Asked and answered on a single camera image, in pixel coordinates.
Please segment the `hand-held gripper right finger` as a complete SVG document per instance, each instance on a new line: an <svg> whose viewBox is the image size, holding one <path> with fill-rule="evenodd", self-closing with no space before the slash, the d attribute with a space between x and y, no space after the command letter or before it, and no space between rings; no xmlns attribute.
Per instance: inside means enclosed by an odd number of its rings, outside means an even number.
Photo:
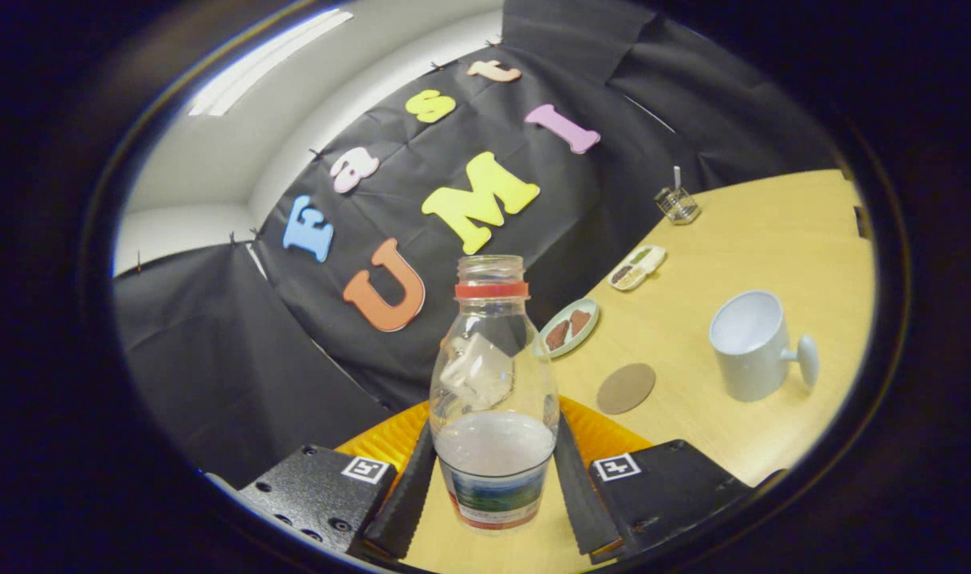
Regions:
<svg viewBox="0 0 971 574"><path fill-rule="evenodd" d="M683 439L654 444L561 397L557 473L578 551L594 563L671 552L755 488Z"/></svg>

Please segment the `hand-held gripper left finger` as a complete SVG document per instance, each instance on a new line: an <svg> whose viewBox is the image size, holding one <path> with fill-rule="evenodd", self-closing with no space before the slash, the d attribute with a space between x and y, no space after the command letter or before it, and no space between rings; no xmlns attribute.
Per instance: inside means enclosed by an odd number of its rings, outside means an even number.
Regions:
<svg viewBox="0 0 971 574"><path fill-rule="evenodd" d="M428 404L327 448L297 448L238 494L274 526L318 549L401 560L419 527L435 465Z"/></svg>

